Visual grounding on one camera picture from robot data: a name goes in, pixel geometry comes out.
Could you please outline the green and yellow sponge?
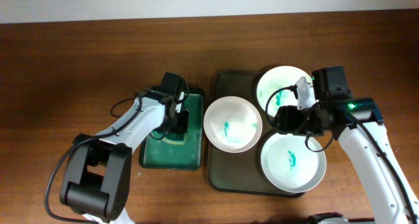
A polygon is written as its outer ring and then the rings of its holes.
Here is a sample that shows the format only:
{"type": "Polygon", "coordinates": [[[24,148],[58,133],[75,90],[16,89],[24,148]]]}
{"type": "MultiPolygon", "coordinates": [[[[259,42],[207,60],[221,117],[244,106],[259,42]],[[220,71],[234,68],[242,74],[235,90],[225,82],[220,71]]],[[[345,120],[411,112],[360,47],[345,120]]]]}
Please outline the green and yellow sponge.
{"type": "Polygon", "coordinates": [[[186,132],[168,132],[162,139],[163,142],[172,145],[182,145],[187,140],[186,132]]]}

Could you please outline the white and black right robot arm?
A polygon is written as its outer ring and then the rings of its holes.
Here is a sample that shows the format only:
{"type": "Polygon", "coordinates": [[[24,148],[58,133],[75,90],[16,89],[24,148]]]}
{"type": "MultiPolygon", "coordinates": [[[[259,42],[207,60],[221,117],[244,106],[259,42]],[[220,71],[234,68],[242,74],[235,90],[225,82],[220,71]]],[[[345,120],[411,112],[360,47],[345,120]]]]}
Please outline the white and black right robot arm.
{"type": "Polygon", "coordinates": [[[281,106],[269,121],[279,134],[306,141],[332,133],[351,160],[373,208],[375,223],[417,223],[418,199],[393,151],[372,98],[354,98],[344,68],[328,67],[286,86],[296,106],[281,106]]]}

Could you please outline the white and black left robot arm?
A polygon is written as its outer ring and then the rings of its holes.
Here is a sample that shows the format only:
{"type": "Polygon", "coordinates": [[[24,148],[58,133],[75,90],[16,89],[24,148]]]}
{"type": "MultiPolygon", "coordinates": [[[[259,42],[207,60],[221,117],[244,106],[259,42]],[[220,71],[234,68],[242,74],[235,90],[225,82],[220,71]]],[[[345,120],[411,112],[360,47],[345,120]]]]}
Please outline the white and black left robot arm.
{"type": "Polygon", "coordinates": [[[83,223],[130,222],[125,210],[132,154],[153,131],[171,130],[189,93],[185,80],[165,73],[159,85],[137,92],[125,114],[94,136],[78,135],[69,151],[60,202],[83,223]]]}

